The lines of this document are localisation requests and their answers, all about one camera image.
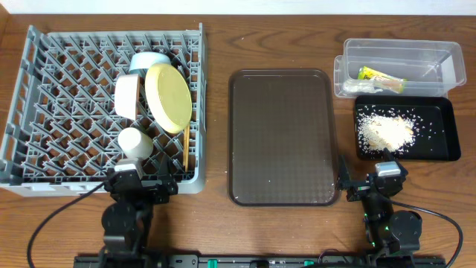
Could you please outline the small white green cup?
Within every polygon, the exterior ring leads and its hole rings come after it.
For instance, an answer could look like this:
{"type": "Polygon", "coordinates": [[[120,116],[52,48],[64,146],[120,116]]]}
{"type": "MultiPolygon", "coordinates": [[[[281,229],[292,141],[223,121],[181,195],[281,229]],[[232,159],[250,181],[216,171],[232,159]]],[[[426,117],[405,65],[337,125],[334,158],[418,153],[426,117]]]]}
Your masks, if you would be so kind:
{"type": "Polygon", "coordinates": [[[145,160],[153,152],[152,139],[134,127],[127,127],[120,131],[118,144],[128,159],[145,160]]]}

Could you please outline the wooden chopstick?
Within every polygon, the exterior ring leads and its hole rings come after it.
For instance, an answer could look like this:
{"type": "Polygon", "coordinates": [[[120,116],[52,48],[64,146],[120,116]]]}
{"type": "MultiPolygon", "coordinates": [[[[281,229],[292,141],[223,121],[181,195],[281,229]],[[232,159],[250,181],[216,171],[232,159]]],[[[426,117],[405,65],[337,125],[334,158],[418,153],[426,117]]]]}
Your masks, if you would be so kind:
{"type": "Polygon", "coordinates": [[[188,144],[189,144],[189,125],[186,126],[184,129],[184,152],[183,152],[183,166],[184,166],[184,172],[186,173],[188,171],[188,144]]]}
{"type": "Polygon", "coordinates": [[[188,162],[189,162],[189,146],[190,146],[190,123],[187,125],[184,136],[184,170],[185,173],[188,172],[188,162]]]}

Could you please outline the yellow round plate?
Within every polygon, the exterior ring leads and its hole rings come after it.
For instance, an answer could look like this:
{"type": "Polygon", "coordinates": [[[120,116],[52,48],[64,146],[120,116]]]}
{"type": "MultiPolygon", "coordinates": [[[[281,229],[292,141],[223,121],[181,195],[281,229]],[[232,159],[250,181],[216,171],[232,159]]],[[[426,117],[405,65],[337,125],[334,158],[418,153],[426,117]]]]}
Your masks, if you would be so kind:
{"type": "Polygon", "coordinates": [[[190,90],[176,68],[166,63],[153,64],[146,74],[145,92],[149,109],[163,130],[177,134],[190,123],[190,90]]]}

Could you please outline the snack wrapper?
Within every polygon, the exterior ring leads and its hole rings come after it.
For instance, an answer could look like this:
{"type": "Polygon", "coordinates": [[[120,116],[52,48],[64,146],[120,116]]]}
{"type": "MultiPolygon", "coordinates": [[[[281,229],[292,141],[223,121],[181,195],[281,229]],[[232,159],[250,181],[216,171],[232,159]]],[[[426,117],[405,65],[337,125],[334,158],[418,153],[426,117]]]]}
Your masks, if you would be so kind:
{"type": "Polygon", "coordinates": [[[407,81],[406,79],[394,77],[367,66],[363,66],[359,69],[358,79],[372,80],[375,87],[390,90],[397,94],[403,93],[407,81]]]}

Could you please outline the white pink bowl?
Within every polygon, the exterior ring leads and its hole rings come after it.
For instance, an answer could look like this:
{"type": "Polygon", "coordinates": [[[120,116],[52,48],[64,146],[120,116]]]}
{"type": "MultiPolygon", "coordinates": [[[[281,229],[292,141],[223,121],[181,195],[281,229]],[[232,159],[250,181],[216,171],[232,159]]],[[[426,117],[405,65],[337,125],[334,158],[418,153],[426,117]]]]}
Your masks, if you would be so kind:
{"type": "Polygon", "coordinates": [[[139,98],[140,76],[138,74],[121,75],[115,86],[116,114],[135,120],[137,117],[137,102],[139,98]]]}

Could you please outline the light blue bowl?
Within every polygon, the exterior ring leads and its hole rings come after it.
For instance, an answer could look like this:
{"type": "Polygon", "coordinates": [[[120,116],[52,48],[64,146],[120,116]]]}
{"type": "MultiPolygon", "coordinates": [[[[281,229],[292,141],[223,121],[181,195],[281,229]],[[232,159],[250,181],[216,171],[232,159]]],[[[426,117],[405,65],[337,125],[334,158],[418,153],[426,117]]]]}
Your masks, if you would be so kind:
{"type": "Polygon", "coordinates": [[[147,70],[156,63],[171,64],[170,58],[158,52],[145,51],[132,56],[129,73],[139,74],[141,70],[147,70]]]}

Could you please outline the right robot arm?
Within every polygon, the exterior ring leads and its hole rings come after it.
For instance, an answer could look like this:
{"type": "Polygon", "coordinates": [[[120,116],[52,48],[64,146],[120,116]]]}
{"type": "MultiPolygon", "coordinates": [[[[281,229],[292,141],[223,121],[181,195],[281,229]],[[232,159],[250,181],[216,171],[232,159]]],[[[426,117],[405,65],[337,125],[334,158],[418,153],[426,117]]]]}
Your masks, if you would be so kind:
{"type": "Polygon", "coordinates": [[[337,189],[347,201],[360,202],[364,224],[373,249],[362,261],[371,267],[415,267],[413,252],[419,250],[422,218],[413,211],[394,211],[390,198],[402,190],[408,171],[384,150],[384,161],[365,180],[353,180],[344,156],[338,158],[337,189]]]}

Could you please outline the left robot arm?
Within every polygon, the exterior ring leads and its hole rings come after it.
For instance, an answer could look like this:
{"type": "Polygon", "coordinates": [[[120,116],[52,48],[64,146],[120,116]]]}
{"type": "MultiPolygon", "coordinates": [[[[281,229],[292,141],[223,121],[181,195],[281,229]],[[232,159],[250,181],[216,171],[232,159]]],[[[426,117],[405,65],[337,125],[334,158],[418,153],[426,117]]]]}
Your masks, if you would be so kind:
{"type": "Polygon", "coordinates": [[[99,267],[166,267],[167,258],[146,248],[155,205],[168,203],[179,187],[172,175],[172,161],[162,157],[157,182],[143,185],[139,158],[121,159],[108,171],[104,189],[115,201],[104,212],[104,247],[99,267]]]}

